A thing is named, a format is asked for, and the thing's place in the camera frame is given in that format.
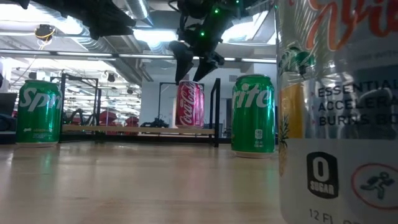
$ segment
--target ceiling duct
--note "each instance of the ceiling duct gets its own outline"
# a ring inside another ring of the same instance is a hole
[[[130,16],[135,20],[141,20],[151,27],[154,23],[149,16],[149,6],[146,0],[124,0]]]
[[[67,19],[62,17],[58,11],[42,6],[32,1],[30,2],[30,5],[34,6],[37,10],[40,10],[42,13],[52,16],[56,21],[59,22],[58,24],[56,24],[57,28],[63,30],[63,32],[65,32],[65,30],[70,30],[70,24],[68,23]],[[80,22],[78,24],[80,25],[79,28],[81,29],[80,35],[85,35],[85,36],[90,35],[90,32],[87,29],[87,27],[85,27]],[[100,38],[98,40],[93,40],[91,38],[74,38],[74,40],[90,52],[115,52],[113,47],[103,38]],[[138,85],[141,85],[142,83],[141,75],[137,71],[135,71],[132,67],[130,67],[127,63],[125,63],[123,60],[116,59],[115,61],[106,61],[106,63],[110,64],[111,66],[119,70],[121,75],[128,82],[133,82]]]

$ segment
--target table surface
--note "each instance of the table surface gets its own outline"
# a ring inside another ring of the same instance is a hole
[[[0,146],[0,223],[285,224],[277,168],[224,144]]]

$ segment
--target sprite logo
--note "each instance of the sprite logo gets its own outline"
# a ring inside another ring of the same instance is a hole
[[[271,93],[268,90],[259,90],[259,85],[256,84],[251,90],[249,90],[249,84],[243,83],[242,84],[242,91],[236,91],[234,92],[233,96],[233,105],[235,105],[236,100],[238,99],[238,102],[236,103],[237,108],[241,108],[244,106],[245,108],[251,107],[253,101],[256,101],[256,105],[259,108],[265,108],[268,103],[267,100],[271,96]],[[244,97],[248,95],[246,98],[246,102],[243,105]]]
[[[19,104],[20,107],[27,107],[28,106],[28,111],[32,112],[36,108],[43,107],[47,104],[48,108],[53,108],[55,106],[55,102],[58,100],[58,103],[56,105],[56,109],[61,108],[61,96],[55,96],[53,95],[52,97],[48,96],[47,94],[44,93],[38,93],[36,94],[37,89],[36,88],[27,88],[24,91],[24,96],[21,98],[21,103]],[[34,98],[30,97],[29,93],[34,94]]]

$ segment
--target pineapple graphic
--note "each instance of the pineapple graphic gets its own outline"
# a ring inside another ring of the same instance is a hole
[[[280,122],[279,130],[279,175],[282,177],[285,172],[287,160],[287,143],[289,133],[289,116],[283,114],[282,121]]]

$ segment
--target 0 sugar logo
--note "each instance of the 0 sugar logo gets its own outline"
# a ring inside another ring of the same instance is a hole
[[[307,155],[308,190],[321,198],[338,197],[337,158],[325,152],[313,152]]]

